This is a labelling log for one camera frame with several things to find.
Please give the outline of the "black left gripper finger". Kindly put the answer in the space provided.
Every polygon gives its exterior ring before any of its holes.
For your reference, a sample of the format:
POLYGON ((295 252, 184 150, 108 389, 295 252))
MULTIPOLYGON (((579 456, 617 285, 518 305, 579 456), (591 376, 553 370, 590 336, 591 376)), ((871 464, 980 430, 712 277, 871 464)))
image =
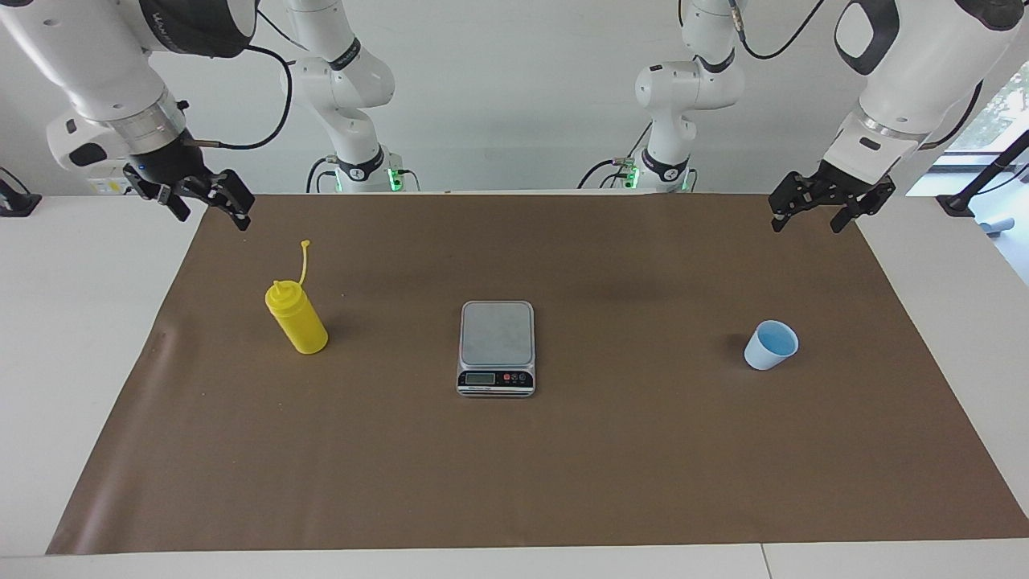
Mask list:
POLYGON ((894 191, 896 191, 896 184, 893 179, 882 179, 863 193, 842 191, 839 194, 842 207, 835 213, 833 219, 830 221, 830 230, 833 231, 833 234, 839 234, 853 220, 859 219, 861 216, 874 216, 891 198, 894 191))
POLYGON ((768 195, 771 221, 775 233, 780 233, 795 214, 813 207, 809 181, 796 171, 790 171, 768 195))

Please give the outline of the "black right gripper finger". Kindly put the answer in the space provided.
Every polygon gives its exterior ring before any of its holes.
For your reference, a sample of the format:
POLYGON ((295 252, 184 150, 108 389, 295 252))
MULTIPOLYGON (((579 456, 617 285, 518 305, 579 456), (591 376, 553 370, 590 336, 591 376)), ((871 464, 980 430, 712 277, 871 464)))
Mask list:
POLYGON ((173 187, 144 180, 133 167, 125 167, 125 179, 139 197, 157 202, 168 209, 176 220, 185 221, 190 217, 190 208, 175 193, 173 187))
POLYGON ((228 214, 239 231, 247 231, 251 223, 249 212, 255 197, 238 173, 224 170, 217 175, 209 175, 207 181, 208 193, 203 200, 209 207, 228 214))

